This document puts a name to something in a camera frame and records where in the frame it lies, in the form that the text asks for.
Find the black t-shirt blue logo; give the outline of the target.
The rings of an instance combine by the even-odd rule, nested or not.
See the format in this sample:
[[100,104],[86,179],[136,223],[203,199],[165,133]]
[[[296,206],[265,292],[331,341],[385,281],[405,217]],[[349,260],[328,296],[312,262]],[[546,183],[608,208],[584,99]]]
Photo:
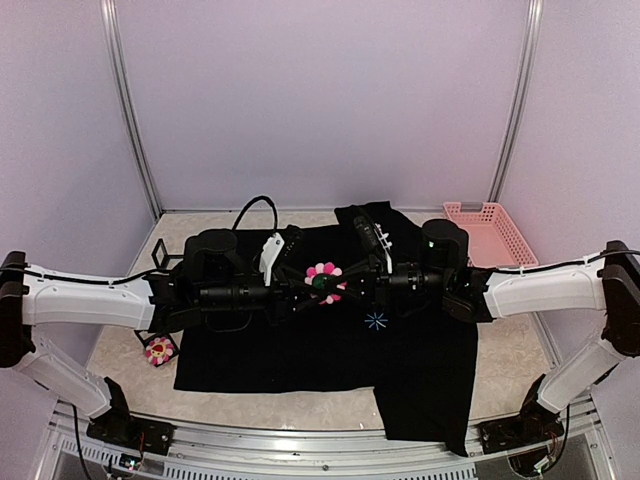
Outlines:
[[[468,233],[448,220],[429,221],[423,242],[424,229],[389,202],[334,213],[337,225],[303,230],[301,250],[287,264],[304,269],[313,285],[317,275],[365,260],[354,225],[364,213],[390,233],[394,261],[439,266],[440,245],[445,258],[452,242],[454,260],[465,255],[467,265]],[[206,325],[184,331],[174,388],[281,394],[373,387],[388,440],[444,442],[466,457],[477,327],[448,316],[433,295],[394,293],[387,307],[334,296],[279,326],[268,324],[266,311],[214,312]]]

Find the pink plastic basket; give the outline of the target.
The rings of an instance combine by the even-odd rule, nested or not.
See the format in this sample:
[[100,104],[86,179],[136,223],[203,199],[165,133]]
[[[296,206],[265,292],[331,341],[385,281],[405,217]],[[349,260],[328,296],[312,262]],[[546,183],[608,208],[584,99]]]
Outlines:
[[445,202],[446,217],[469,235],[469,262],[475,267],[534,267],[539,262],[499,203]]

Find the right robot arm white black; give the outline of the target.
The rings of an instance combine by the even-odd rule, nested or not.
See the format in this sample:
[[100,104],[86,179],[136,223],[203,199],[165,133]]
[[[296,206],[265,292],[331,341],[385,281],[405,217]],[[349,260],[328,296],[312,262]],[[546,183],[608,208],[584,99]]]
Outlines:
[[402,263],[392,260],[391,243],[378,224],[360,214],[353,225],[369,258],[345,275],[357,280],[360,297],[373,305],[400,294],[426,295],[450,317],[473,324],[534,312],[604,312],[602,330],[539,377],[518,414],[479,424],[486,454],[566,436],[569,424],[559,416],[570,403],[639,354],[639,254],[621,241],[554,265],[478,268],[467,264],[467,232],[449,220],[425,222],[418,261]]

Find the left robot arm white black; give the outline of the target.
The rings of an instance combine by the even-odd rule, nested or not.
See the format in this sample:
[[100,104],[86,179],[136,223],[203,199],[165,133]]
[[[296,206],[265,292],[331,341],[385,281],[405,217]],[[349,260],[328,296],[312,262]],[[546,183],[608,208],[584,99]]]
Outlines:
[[22,251],[1,264],[1,366],[52,390],[88,417],[92,439],[141,454],[167,455],[174,426],[131,414],[121,386],[81,366],[35,326],[76,323],[147,332],[147,348],[175,332],[263,312],[278,324],[300,311],[300,274],[285,260],[301,242],[295,226],[275,231],[253,265],[238,253],[230,229],[205,230],[187,239],[177,265],[166,261],[129,278],[70,277],[30,265]]

